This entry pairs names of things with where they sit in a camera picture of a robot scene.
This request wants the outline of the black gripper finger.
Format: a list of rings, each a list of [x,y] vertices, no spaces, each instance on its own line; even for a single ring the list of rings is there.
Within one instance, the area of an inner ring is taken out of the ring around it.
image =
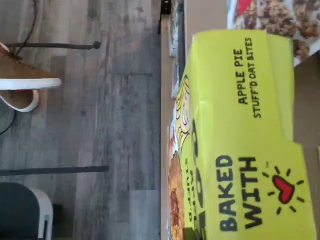
[[[196,227],[193,222],[188,224],[184,228],[184,239],[185,240],[206,240],[207,239],[206,222],[205,221],[200,222],[198,227]]]

